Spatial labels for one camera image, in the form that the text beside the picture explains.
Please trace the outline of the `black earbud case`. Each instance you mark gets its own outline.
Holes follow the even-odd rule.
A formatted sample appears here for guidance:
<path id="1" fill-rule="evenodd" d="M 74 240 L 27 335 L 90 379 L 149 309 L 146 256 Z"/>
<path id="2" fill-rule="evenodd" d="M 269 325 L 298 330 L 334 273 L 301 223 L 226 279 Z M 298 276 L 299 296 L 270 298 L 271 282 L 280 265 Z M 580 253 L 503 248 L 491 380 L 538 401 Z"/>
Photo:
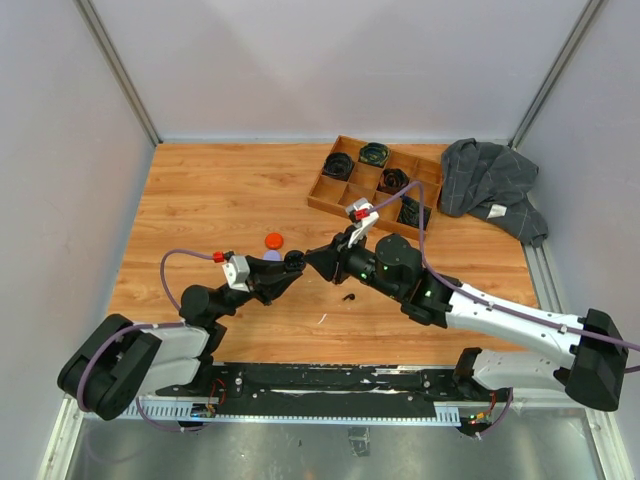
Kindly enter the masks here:
<path id="1" fill-rule="evenodd" d="M 285 270 L 287 272 L 303 271 L 306 267 L 305 254 L 299 250 L 291 250 L 284 257 Z"/>

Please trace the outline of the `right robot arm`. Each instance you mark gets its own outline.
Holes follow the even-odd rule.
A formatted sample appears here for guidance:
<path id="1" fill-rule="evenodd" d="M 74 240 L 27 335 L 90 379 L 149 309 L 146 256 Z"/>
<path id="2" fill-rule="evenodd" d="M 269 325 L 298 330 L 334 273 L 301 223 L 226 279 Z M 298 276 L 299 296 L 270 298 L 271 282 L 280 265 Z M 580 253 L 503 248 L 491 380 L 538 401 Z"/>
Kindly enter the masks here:
<path id="1" fill-rule="evenodd" d="M 600 411 L 619 407 L 630 346 L 605 312 L 559 314 L 494 297 L 425 266 L 422 253 L 398 234 L 379 240 L 374 250 L 338 234 L 307 251 L 305 260 L 334 284 L 358 279 L 419 324 L 476 331 L 522 347 L 514 355 L 466 349 L 452 377 L 463 399 L 514 387 L 560 390 Z"/>

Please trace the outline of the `orange earbud case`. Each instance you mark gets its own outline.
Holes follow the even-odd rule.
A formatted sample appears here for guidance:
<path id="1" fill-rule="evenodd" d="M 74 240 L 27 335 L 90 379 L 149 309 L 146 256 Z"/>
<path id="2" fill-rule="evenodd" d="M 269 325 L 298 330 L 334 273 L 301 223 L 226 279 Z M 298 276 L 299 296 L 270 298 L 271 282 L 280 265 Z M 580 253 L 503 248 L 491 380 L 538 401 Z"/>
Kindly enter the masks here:
<path id="1" fill-rule="evenodd" d="M 279 250 L 284 245 L 284 237 L 278 232 L 270 232 L 266 235 L 264 243 L 269 250 Z"/>

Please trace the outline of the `purple earbud case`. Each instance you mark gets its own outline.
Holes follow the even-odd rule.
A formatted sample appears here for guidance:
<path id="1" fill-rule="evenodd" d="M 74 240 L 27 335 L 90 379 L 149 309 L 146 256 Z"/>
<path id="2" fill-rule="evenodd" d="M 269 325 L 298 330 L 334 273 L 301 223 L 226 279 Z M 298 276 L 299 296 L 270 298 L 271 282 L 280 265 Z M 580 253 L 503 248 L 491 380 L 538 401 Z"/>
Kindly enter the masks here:
<path id="1" fill-rule="evenodd" d="M 281 261 L 282 255 L 278 250 L 269 249 L 263 254 L 262 259 L 266 261 Z"/>

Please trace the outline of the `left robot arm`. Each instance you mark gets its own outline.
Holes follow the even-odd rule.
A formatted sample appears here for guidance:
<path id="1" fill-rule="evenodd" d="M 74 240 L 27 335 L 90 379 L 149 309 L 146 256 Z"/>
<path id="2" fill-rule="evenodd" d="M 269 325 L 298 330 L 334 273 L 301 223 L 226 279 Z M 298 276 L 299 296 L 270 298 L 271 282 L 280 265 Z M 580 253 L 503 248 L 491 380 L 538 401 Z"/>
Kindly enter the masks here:
<path id="1" fill-rule="evenodd" d="M 222 265 L 223 285 L 186 288 L 174 322 L 134 323 L 121 314 L 109 315 L 62 367 L 58 387 L 83 412 L 105 421 L 165 387 L 182 386 L 195 396 L 207 393 L 214 383 L 212 354 L 226 333 L 221 318 L 252 300 L 271 304 L 305 268 L 298 250 L 280 261 L 231 252 L 212 258 Z"/>

